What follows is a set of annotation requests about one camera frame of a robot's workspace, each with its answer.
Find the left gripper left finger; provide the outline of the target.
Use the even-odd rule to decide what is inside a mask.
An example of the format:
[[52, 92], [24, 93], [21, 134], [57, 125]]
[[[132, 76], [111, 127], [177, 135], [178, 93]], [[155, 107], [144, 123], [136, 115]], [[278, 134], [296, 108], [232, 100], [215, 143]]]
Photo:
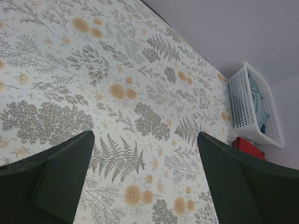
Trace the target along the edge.
[[2, 224], [72, 224], [93, 152], [93, 131], [0, 167]]

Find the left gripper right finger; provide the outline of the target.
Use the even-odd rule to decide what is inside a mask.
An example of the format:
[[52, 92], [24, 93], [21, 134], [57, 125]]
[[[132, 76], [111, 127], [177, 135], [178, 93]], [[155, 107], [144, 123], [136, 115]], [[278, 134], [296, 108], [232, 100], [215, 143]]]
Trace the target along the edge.
[[221, 224], [297, 224], [299, 172], [235, 149], [205, 132], [198, 147]]

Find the red t shirt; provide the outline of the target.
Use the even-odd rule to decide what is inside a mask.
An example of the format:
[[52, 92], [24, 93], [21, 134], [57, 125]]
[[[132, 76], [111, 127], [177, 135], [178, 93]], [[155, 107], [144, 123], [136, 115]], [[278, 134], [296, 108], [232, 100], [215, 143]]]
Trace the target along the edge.
[[233, 141], [232, 145], [234, 148], [236, 148], [246, 154], [252, 155], [256, 158], [266, 161], [265, 153], [263, 151], [259, 150], [251, 142], [249, 142], [248, 140], [246, 140], [242, 137], [236, 137], [236, 139]]

